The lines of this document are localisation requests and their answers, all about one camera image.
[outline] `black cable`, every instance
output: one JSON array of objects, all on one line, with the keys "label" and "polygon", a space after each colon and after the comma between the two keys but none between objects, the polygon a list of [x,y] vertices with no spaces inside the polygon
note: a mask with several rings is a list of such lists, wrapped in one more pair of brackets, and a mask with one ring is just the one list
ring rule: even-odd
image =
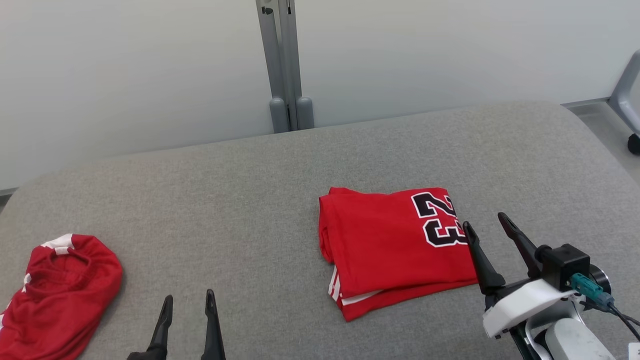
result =
[{"label": "black cable", "polygon": [[[591,309],[596,309],[596,310],[598,310],[598,311],[602,311],[603,313],[612,314],[612,315],[615,315],[615,314],[616,314],[616,313],[614,313],[614,312],[613,312],[613,310],[608,309],[608,308],[606,308],[606,307],[602,307],[602,306],[600,306],[600,305],[598,305],[598,304],[594,304],[594,303],[589,304],[589,303],[587,303],[586,301],[580,301],[580,305],[588,306],[588,307],[590,307]],[[636,319],[632,318],[631,316],[629,316],[629,315],[627,315],[627,314],[622,314],[622,316],[624,316],[624,317],[625,317],[625,319],[627,319],[627,320],[629,320],[630,322],[632,322],[632,323],[636,324],[637,326],[640,326],[640,321],[638,321],[638,320],[636,320]]]},{"label": "black cable", "polygon": [[631,323],[629,323],[629,321],[620,312],[620,310],[618,310],[618,308],[614,304],[611,304],[611,303],[609,303],[609,309],[613,310],[614,314],[618,315],[620,320],[622,320],[622,322],[625,323],[625,325],[629,328],[629,330],[631,330],[631,332],[636,337],[636,339],[638,339],[638,341],[640,341],[640,334],[638,334],[638,331],[636,330],[636,328],[633,327],[633,325],[631,325]]}]

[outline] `gray fabric surface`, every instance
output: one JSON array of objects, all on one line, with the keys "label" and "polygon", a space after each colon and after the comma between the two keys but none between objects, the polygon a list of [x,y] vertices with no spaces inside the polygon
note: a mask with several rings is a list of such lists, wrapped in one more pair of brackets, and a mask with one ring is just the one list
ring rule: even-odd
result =
[{"label": "gray fabric surface", "polygon": [[[216,292],[229,359],[517,358],[488,339],[469,286],[346,323],[326,293],[320,195],[330,186],[394,192],[442,186],[507,281],[526,276],[500,228],[505,211],[538,245],[569,242],[612,279],[640,318],[640,192],[564,108],[511,103],[262,136],[100,161],[40,177],[0,215],[0,303],[22,286],[31,249],[93,234],[120,258],[122,290],[83,359],[147,346],[174,296],[170,359],[199,359],[204,295]],[[585,314],[611,352],[632,341],[615,317]]]}]

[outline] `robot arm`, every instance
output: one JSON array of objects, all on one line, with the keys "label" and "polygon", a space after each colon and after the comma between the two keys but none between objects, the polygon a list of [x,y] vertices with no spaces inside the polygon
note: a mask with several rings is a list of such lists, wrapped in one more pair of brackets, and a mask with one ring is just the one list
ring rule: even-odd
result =
[{"label": "robot arm", "polygon": [[[484,254],[472,226],[463,224],[484,295],[487,335],[499,339],[508,332],[526,360],[614,359],[580,316],[587,309],[613,307],[604,272],[575,247],[536,247],[506,214],[499,213],[498,219],[528,271],[526,279],[506,284]],[[536,329],[543,330],[533,336]]]},{"label": "robot arm", "polygon": [[[222,333],[220,332],[220,320],[216,307],[216,297],[213,290],[207,290],[204,313],[207,315],[207,336],[205,338],[204,353],[200,360],[225,360],[225,349],[222,345]],[[132,352],[127,360],[166,360],[167,342],[169,338],[169,326],[173,320],[173,297],[167,295],[164,298],[162,310],[154,329],[146,352]]]}]

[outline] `teal connector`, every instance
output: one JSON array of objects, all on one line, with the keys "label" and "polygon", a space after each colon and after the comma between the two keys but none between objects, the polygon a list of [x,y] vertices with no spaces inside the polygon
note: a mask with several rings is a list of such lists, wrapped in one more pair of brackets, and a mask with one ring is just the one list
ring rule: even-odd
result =
[{"label": "teal connector", "polygon": [[611,294],[604,292],[600,285],[580,273],[571,276],[571,287],[602,307],[607,308],[609,304],[613,304]]}]

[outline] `white wall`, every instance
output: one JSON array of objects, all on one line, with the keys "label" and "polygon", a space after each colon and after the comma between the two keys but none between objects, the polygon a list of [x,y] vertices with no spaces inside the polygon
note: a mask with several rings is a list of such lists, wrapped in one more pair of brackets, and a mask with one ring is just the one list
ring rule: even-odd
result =
[{"label": "white wall", "polygon": [[638,0],[296,1],[316,126],[491,101],[608,97]]},{"label": "white wall", "polygon": [[71,163],[272,133],[255,3],[0,4],[0,190]]}]

